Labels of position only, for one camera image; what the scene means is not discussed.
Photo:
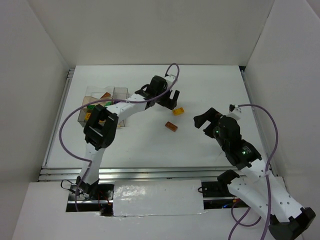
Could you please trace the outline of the brown orange lego brick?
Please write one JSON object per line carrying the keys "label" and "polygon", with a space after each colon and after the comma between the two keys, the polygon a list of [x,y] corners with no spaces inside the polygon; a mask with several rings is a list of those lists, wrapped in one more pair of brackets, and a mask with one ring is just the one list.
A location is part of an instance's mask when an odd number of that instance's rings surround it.
{"label": "brown orange lego brick", "polygon": [[178,127],[176,125],[174,125],[173,123],[171,123],[169,121],[165,124],[165,127],[173,132],[176,132],[178,129]]}

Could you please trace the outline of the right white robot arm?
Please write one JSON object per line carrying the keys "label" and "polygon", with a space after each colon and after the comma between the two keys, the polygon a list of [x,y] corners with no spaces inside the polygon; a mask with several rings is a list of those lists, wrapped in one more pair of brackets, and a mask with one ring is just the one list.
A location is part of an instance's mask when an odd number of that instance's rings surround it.
{"label": "right white robot arm", "polygon": [[270,171],[270,162],[243,139],[238,124],[240,113],[239,105],[231,104],[227,115],[211,107],[193,118],[194,126],[199,129],[209,122],[204,134],[215,139],[231,165],[244,174],[245,177],[240,177],[235,171],[227,170],[217,180],[265,221],[262,234],[270,232],[276,240],[295,240],[308,229],[316,213],[287,192]]}

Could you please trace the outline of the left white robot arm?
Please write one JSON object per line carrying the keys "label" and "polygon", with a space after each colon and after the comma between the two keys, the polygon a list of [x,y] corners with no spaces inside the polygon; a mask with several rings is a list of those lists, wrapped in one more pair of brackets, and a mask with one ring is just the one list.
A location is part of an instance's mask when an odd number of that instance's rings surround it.
{"label": "left white robot arm", "polygon": [[124,101],[117,101],[109,106],[98,104],[94,107],[83,130],[86,142],[84,157],[86,161],[76,178],[79,190],[89,198],[97,195],[102,158],[106,148],[115,139],[119,123],[155,104],[169,110],[177,106],[180,91],[175,90],[171,97],[169,77],[169,75],[166,77],[155,75],[149,84],[136,90]]}

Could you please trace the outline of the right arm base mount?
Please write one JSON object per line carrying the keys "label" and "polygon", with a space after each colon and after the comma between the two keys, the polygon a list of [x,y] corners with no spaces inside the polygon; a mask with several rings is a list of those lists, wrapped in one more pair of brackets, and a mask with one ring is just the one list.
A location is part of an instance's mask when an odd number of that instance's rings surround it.
{"label": "right arm base mount", "polygon": [[227,170],[219,175],[216,181],[203,181],[197,191],[202,194],[204,209],[230,209],[238,202],[241,202],[240,207],[246,207],[245,203],[228,190],[228,184],[239,178],[240,175],[235,171]]}

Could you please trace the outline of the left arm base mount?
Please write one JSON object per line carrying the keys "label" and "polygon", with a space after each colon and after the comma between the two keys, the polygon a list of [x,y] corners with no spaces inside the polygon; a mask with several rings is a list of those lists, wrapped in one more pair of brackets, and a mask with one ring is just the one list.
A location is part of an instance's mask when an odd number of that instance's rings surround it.
{"label": "left arm base mount", "polygon": [[75,212],[96,212],[103,217],[114,215],[114,184],[103,183],[97,186],[93,193],[85,193],[79,189],[76,194],[76,184],[64,179],[60,182],[60,187],[68,191],[66,204],[67,213]]}

